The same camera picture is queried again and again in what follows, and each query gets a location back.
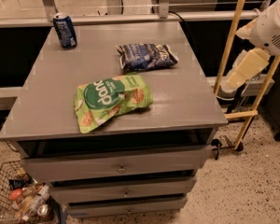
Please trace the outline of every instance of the green logo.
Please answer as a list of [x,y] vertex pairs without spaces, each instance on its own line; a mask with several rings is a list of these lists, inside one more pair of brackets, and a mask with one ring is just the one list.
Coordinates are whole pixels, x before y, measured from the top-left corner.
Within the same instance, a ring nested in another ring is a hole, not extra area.
[[106,109],[119,101],[119,92],[124,92],[124,85],[110,78],[89,84],[84,90],[84,98],[90,109]]

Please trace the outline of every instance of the snack wrapper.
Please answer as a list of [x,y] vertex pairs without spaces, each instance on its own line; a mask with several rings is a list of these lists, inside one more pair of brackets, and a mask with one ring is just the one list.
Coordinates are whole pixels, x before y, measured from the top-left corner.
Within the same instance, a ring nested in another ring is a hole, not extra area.
[[89,133],[114,116],[147,107],[152,102],[143,78],[130,73],[78,86],[74,106],[80,131]]
[[129,44],[117,46],[124,70],[152,70],[172,66],[178,58],[168,45]]

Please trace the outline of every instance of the floor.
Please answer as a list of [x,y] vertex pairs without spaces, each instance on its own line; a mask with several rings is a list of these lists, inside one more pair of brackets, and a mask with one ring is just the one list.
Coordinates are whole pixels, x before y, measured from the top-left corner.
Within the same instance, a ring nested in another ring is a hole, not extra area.
[[[105,14],[104,0],[56,0],[59,10],[74,16]],[[150,12],[150,0],[124,0],[126,14]],[[0,0],[0,18],[45,18],[40,0]],[[242,123],[231,123],[217,131],[234,141]],[[215,153],[197,173],[197,183],[180,211],[135,214],[130,216],[74,219],[67,224],[201,224],[201,223],[280,223],[280,142],[273,139],[270,124],[257,116],[244,139],[244,151],[231,149]],[[20,155],[0,142],[0,166],[6,161],[18,161]]]
[[[234,141],[241,122],[218,129]],[[221,151],[215,160],[211,154],[197,173],[197,183],[180,211],[133,214],[130,216],[67,218],[67,224],[201,224],[201,223],[280,223],[280,141],[262,116],[253,121],[244,139],[244,150]],[[20,155],[0,142],[0,166],[17,161]]]

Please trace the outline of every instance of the desk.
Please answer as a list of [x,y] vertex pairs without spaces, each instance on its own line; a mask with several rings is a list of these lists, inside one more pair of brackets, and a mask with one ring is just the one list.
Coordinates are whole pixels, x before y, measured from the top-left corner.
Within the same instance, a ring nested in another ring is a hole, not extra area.
[[[227,124],[178,22],[75,27],[62,49],[52,29],[0,132],[21,165],[73,217],[180,209],[195,172]],[[170,45],[171,69],[142,72],[154,103],[82,134],[73,107],[79,84],[123,74],[116,45]]]

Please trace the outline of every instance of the blue can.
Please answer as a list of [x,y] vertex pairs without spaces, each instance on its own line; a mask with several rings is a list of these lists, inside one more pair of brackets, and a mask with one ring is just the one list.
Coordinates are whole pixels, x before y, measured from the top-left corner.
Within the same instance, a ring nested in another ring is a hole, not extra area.
[[65,49],[72,49],[77,45],[77,37],[71,18],[60,12],[53,16],[53,24],[58,35],[60,45]]

